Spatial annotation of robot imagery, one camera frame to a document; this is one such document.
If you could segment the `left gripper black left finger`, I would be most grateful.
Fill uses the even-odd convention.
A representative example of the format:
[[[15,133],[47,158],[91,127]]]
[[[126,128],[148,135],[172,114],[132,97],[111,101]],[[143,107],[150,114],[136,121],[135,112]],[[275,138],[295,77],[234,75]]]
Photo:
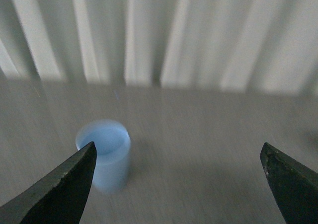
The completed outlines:
[[[90,193],[96,158],[95,144],[90,142],[1,206],[0,222],[78,224]]]

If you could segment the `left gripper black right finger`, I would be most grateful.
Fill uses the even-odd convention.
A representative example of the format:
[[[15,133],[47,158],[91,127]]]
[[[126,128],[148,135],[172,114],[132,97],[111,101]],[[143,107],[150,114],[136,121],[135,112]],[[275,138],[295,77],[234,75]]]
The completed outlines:
[[[285,222],[316,224],[318,174],[269,143],[264,143],[260,160]]]

